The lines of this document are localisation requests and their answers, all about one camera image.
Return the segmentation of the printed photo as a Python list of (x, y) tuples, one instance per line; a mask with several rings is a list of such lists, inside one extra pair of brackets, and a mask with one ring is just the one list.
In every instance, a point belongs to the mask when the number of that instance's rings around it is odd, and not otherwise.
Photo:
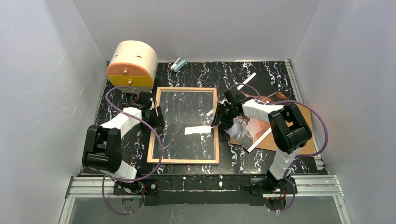
[[(271, 84), (264, 82), (262, 76), (253, 73), (244, 82), (243, 85), (237, 85), (233, 90), (239, 90), (247, 97), (261, 96), (261, 100), (276, 102), (287, 100), (287, 96), (281, 93)], [(224, 129), (230, 136), (232, 144), (241, 145), (247, 151), (254, 148), (275, 150), (275, 144), (270, 134), (270, 124), (266, 121), (250, 118), (246, 116), (237, 116), (233, 119), (231, 128)]]

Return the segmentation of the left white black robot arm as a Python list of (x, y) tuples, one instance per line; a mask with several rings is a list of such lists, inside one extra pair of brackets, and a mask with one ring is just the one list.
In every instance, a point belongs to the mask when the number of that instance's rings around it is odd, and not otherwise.
[(137, 169), (122, 159), (122, 138), (137, 125), (146, 127), (154, 135), (158, 135), (158, 128), (164, 127), (161, 108), (156, 105), (152, 92), (142, 91), (135, 103), (127, 104), (113, 119), (88, 127), (82, 164), (108, 175), (126, 192), (154, 195), (158, 182), (138, 177)]

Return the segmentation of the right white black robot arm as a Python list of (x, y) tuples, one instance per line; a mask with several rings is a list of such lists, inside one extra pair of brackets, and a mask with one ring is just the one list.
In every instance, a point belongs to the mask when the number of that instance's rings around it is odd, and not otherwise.
[(247, 190), (254, 195), (276, 193), (277, 190), (295, 190), (289, 179), (292, 163), (301, 149), (312, 138), (312, 132), (298, 106), (294, 103), (272, 105), (245, 96), (237, 89), (224, 93), (226, 100), (218, 103), (211, 126), (228, 130), (234, 118), (245, 116), (269, 123), (275, 145), (274, 161), (263, 178), (252, 178)]

